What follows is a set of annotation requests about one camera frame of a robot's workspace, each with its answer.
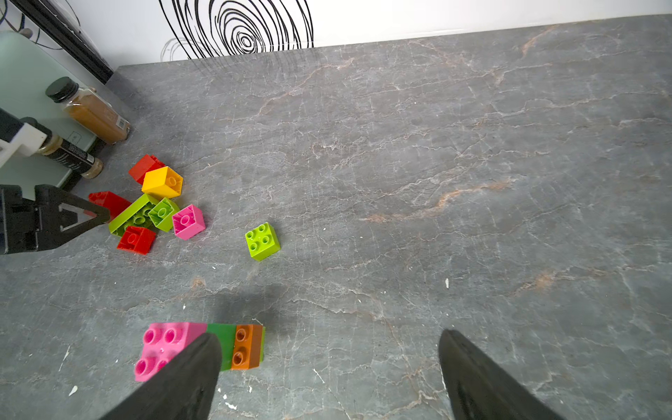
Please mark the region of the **lime green lego brick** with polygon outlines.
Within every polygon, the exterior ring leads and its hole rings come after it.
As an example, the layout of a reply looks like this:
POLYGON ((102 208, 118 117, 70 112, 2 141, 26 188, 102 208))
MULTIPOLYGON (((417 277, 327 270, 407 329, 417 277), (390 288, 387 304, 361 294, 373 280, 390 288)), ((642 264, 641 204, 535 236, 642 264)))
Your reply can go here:
POLYGON ((250 256, 258 262, 281 250, 274 227, 265 222, 245 234, 250 256))

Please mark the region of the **pink lego brick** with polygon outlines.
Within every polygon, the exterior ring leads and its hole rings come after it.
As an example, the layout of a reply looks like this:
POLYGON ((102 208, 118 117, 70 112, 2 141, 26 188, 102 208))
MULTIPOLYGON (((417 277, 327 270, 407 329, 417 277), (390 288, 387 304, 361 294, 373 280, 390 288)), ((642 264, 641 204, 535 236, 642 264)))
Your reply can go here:
POLYGON ((143 334, 143 350, 136 363, 137 382, 147 382, 178 353, 207 331, 204 323, 152 323, 143 334))

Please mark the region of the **orange lego brick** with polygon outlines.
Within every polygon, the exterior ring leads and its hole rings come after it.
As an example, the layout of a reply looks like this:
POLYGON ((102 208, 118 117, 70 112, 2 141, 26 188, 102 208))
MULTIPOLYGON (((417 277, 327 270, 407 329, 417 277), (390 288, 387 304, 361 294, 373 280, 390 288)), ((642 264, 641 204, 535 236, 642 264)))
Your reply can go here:
POLYGON ((231 369, 258 368, 262 361, 264 327, 262 325, 238 325, 234 338, 231 369))

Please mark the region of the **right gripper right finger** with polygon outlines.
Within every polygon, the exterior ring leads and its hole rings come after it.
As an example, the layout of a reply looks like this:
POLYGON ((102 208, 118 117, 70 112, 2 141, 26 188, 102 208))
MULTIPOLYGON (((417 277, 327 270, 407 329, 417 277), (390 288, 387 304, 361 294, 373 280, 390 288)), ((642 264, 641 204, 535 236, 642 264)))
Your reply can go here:
POLYGON ((457 419, 561 418, 457 330, 442 332, 439 362, 457 419))

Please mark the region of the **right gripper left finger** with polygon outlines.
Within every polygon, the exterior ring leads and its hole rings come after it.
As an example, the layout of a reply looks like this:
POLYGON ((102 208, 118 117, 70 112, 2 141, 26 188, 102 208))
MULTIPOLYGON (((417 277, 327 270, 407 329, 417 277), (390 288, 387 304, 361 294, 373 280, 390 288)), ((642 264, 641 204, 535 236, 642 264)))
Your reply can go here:
POLYGON ((221 364, 220 341, 213 334, 202 334, 103 417, 207 419, 221 364))

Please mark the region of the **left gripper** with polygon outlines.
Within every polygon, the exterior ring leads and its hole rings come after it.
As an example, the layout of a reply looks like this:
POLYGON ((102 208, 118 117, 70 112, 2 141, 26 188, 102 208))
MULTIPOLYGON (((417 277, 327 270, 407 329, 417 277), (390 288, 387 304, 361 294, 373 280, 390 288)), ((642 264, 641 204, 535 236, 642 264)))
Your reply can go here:
POLYGON ((54 250, 111 220, 110 210, 53 185, 35 187, 35 202, 18 185, 1 185, 1 254, 54 250))

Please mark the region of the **dark green lego brick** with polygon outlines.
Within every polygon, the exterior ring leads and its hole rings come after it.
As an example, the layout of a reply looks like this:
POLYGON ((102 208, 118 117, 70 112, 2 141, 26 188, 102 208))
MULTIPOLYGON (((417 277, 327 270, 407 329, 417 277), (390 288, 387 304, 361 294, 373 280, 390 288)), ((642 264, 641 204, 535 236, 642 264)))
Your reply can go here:
MULTIPOLYGON (((217 339, 220 341, 220 347, 222 348, 222 365, 220 367, 221 371, 231 370, 231 361, 234 351, 234 341, 236 335, 237 325, 226 325, 226 324, 208 324, 206 327, 206 332, 209 334, 214 334, 217 339)), ((264 360, 264 343, 262 343, 262 361, 264 360)))

